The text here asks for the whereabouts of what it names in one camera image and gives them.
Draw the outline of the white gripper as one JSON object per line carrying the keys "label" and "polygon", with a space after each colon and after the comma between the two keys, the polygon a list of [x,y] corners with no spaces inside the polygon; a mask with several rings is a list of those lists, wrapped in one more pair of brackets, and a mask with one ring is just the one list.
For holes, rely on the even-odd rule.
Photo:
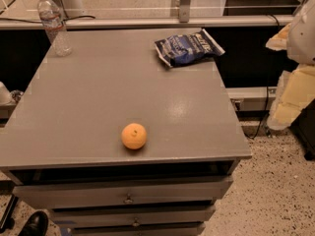
{"label": "white gripper", "polygon": [[292,72],[283,71],[277,85],[267,126],[272,130],[289,127],[301,111],[315,99],[315,0],[308,0],[266,47],[286,50],[289,59],[299,64]]}

